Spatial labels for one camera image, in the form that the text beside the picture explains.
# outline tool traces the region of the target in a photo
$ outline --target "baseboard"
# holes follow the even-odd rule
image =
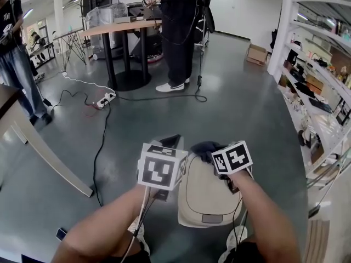
[[[223,32],[223,31],[218,31],[218,30],[215,30],[215,32],[216,33],[220,33],[220,34],[224,34],[224,35],[228,35],[228,36],[232,36],[232,37],[236,37],[236,38],[239,38],[239,39],[243,39],[243,40],[246,40],[246,41],[249,41],[249,42],[251,41],[250,38],[246,38],[246,37],[243,37],[243,36],[239,36],[239,35]]]

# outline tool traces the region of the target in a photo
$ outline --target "smartphone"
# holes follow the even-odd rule
[[[66,235],[67,232],[62,228],[59,228],[56,233],[56,238],[59,239],[59,241],[62,241]]]

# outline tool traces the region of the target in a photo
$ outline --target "desk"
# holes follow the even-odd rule
[[[62,60],[63,60],[63,72],[66,72],[68,62],[70,61],[71,53],[74,52],[77,57],[85,64],[86,63],[86,53],[83,49],[83,44],[81,39],[79,38],[78,32],[84,30],[82,27],[72,30],[63,35],[57,36],[53,39],[54,41],[58,41],[61,47],[62,52]]]
[[[53,48],[53,54],[54,56],[51,56],[50,55],[50,48]],[[41,54],[43,51],[45,50],[48,50],[48,54],[49,54],[49,58],[45,61],[42,61],[38,64],[38,66],[36,66],[36,68],[39,68],[41,67],[42,65],[44,65],[45,63],[47,63],[48,61],[51,61],[51,59],[54,59],[56,56],[55,56],[55,50],[54,50],[54,44],[51,42],[49,44],[46,44],[45,46],[42,46],[41,48],[35,50],[34,52],[32,52],[30,55],[29,55],[29,58],[32,58],[34,56],[37,56],[39,54]]]
[[[156,25],[161,25],[161,21],[156,21]],[[147,27],[155,26],[155,21],[140,20],[135,22],[128,22],[124,24],[106,24],[100,25],[89,30],[86,30],[80,35],[92,36],[92,35],[103,35],[104,52],[106,56],[107,71],[109,74],[109,87],[113,90],[128,91],[139,89],[147,85],[151,80],[151,75],[148,70],[148,56],[146,54],[146,32]],[[128,49],[128,30],[140,29],[140,40],[141,40],[141,67],[140,70],[131,70],[131,63],[129,59]],[[123,58],[125,71],[115,75],[114,64],[112,62],[112,54],[110,47],[111,32],[122,32],[123,42]]]
[[[27,119],[18,102],[20,96],[19,89],[0,84],[0,138],[12,127],[23,143],[28,141],[59,175],[90,197],[93,191],[61,162]]]

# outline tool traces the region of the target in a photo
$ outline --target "round black table base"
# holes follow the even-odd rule
[[[150,74],[148,74],[146,81],[144,81],[143,72],[141,70],[131,70],[129,74],[121,72],[116,74],[115,77],[117,81],[117,89],[115,90],[118,92],[140,89],[151,81]],[[108,86],[114,89],[111,85],[111,81],[108,82]]]

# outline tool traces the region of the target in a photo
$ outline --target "gray floor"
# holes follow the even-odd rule
[[[135,170],[142,143],[165,134],[182,134],[185,147],[205,141],[220,143],[246,140],[256,180],[289,215],[301,247],[307,228],[307,193],[304,166],[296,131],[281,93],[264,68],[245,61],[248,43],[224,35],[212,35],[203,61],[201,94],[194,98],[125,102],[114,100],[105,147],[97,167],[97,181],[104,203],[111,202],[135,184]],[[85,91],[94,101],[103,91],[64,79],[60,59],[40,68],[46,81],[43,95],[57,103],[63,89]],[[198,74],[199,54],[194,57]],[[115,62],[122,71],[122,61]],[[107,83],[103,61],[85,67],[77,58],[67,69],[72,78]],[[154,87],[167,79],[164,62],[150,66],[152,81],[139,90],[121,93],[129,98],[156,96]],[[186,93],[196,90],[196,77]],[[64,95],[54,110],[54,122],[36,127],[49,147],[86,184],[92,185],[93,159],[101,144],[107,110],[93,118],[84,96]],[[78,220],[98,208],[95,197],[87,198],[55,173],[12,131],[0,142],[0,249],[49,262],[59,242],[58,228],[69,230]],[[177,196],[167,203],[155,202],[146,220],[146,241],[153,262],[216,262],[225,250],[231,225],[205,230],[186,228],[177,221]]]

